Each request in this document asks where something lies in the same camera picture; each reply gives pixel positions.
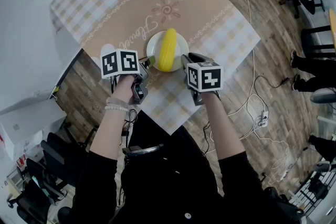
table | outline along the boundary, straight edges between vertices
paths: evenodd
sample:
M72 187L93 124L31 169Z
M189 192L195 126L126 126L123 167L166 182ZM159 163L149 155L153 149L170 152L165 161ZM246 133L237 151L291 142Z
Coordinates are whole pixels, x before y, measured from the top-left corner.
M335 52L314 52L315 50L325 50L325 49L333 49L336 50L336 15L335 12L330 9L329 10L329 20L330 25L311 28L311 29L303 29L301 31L301 44L303 48L304 55L307 58L335 58ZM333 44L328 45L314 45L314 41L311 37L311 34L331 31Z
M66 27L93 61L116 48L146 56L149 39L173 27L190 52L207 55L224 66L224 79L260 41L229 0L53 0L56 29ZM140 108L172 134L199 107L184 84L185 73L150 70L149 95Z

wooden floor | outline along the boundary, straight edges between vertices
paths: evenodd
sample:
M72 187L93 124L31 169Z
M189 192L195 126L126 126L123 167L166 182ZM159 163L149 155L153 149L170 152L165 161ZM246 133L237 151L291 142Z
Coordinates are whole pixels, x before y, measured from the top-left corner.
M230 0L240 12L249 19L246 0ZM280 0L249 0L252 16L252 26L261 37L261 42L254 49L256 76L267 77L273 85L278 85L284 78L292 78L300 73L303 78L309 75L298 70L292 70L289 66L290 52L297 50L302 54L300 46L300 31L305 23L302 19L296 20L293 8L288 5L280 6ZM220 93L222 103L227 113L235 112L246 101L253 82L253 59L250 54L226 81L223 91ZM289 145L286 167L292 169L287 177L280 183L275 182L282 193L288 195L287 190L296 191L301 182L312 171L312 165L320 159L320 155L314 151L302 152L306 147L306 140L312 132L316 132L316 116L324 114L326 105L316 105L309 101L309 93L292 91L291 83L271 88L263 79L258 79L256 88L260 96L269 106L268 126L257 131L260 137L269 137L273 140L284 140ZM72 123L71 130L79 140L84 140L91 128L99 124L104 113L104 102L110 95L108 81L100 78L100 71L83 53L66 75L61 89L57 93L58 104L68 114L68 121ZM252 97L249 111L252 116L261 114L263 105ZM246 134L253 122L246 109L230 117L234 128L240 135ZM200 108L184 126L189 130L200 147L204 144L203 126L207 123L204 108ZM214 149L210 141L209 150ZM267 174L263 182L264 187L279 179L276 173L278 169L272 169L273 163L284 157L285 144L272 143L268 140L260 141L255 135L250 135L243 140L249 160L254 169L261 174ZM120 184L123 155L120 151L118 162L117 185ZM216 152L207 154L211 167L216 175L221 189L221 174L218 167Z

